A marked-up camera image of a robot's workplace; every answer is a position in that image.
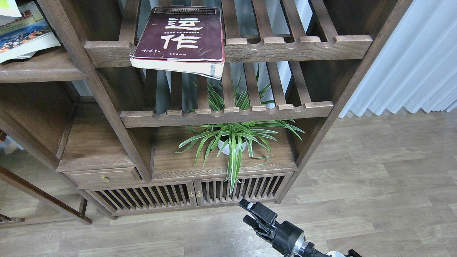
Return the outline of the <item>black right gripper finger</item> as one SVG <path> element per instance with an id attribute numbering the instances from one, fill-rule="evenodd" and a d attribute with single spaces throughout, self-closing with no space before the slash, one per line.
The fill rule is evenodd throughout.
<path id="1" fill-rule="evenodd" d="M 277 213 L 264 206 L 261 202 L 251 203 L 246 199 L 242 199 L 239 202 L 239 206 L 251 213 L 258 221 L 266 223 L 268 226 L 272 226 L 276 221 Z"/>
<path id="2" fill-rule="evenodd" d="M 268 228 L 265 227 L 258 219 L 245 215 L 243 222 L 252 227 L 259 237 L 268 238 Z"/>

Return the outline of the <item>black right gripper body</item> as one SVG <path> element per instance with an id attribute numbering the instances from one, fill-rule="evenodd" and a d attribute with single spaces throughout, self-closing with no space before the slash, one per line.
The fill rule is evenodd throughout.
<path id="1" fill-rule="evenodd" d="M 267 223 L 257 220 L 256 234 L 271 243 L 272 247 L 284 257 L 312 257 L 315 245 L 305 241 L 304 230 L 284 221 Z"/>

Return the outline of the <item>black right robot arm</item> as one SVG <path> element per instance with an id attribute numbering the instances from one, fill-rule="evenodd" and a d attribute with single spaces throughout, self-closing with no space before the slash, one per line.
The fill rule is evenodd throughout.
<path id="1" fill-rule="evenodd" d="M 359 257 L 355 250 L 350 249 L 348 253 L 342 254 L 337 251 L 322 253 L 315 249 L 312 242 L 307 242 L 304 230 L 284 221 L 276 221 L 277 213 L 264 206 L 261 202 L 251 203 L 242 199 L 239 206 L 251 213 L 245 215 L 243 221 L 251 226 L 256 234 L 267 241 L 272 247 L 284 257 Z"/>

